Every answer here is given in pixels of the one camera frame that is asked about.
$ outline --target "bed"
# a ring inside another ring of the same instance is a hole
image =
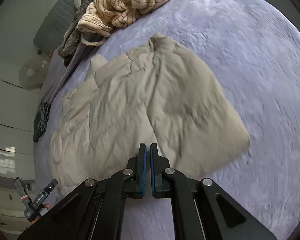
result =
[[[83,82],[90,59],[98,52],[110,61],[156,32],[207,63],[250,135],[250,150],[210,177],[278,240],[288,239],[300,222],[300,33],[264,0],[171,0],[116,30],[53,100],[47,130],[34,145],[37,187],[52,180],[49,145],[61,99]],[[56,53],[52,60],[62,64]],[[55,190],[46,202],[61,198]],[[170,200],[128,200],[122,239],[174,239]]]

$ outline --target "beige garment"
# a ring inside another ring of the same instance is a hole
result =
[[[87,178],[126,168],[140,143],[157,143],[172,167],[194,179],[249,147],[209,67],[160,34],[110,62],[91,60],[86,80],[63,101],[51,140],[53,177],[66,195]]]
[[[99,33],[109,37],[115,27],[127,27],[142,14],[155,10],[169,0],[94,0],[78,22],[81,41],[87,46],[100,46],[100,42],[86,41],[83,33]]]

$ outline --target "gray headboard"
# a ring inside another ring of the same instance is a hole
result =
[[[58,0],[38,29],[34,45],[46,54],[55,51],[62,43],[75,12],[74,0]]]

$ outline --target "silver screw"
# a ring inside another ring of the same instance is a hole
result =
[[[211,179],[208,179],[208,178],[205,178],[205,179],[203,179],[202,180],[202,183],[204,184],[204,185],[206,185],[206,186],[211,186],[212,185],[212,180]]]
[[[87,186],[87,187],[91,187],[94,185],[94,180],[93,179],[87,179],[84,184]]]
[[[164,172],[167,173],[167,174],[169,174],[169,175],[172,175],[175,172],[175,170],[173,168],[166,168],[164,170]]]
[[[124,169],[123,170],[123,174],[124,175],[131,175],[133,173],[133,170],[132,169]]]

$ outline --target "yellow striped fleece fabric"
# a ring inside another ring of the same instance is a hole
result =
[[[116,27],[127,27],[142,14],[153,11],[169,0],[93,0],[78,22],[82,32],[81,41],[87,46],[100,46]],[[88,42],[84,32],[99,33],[105,38],[99,42]]]

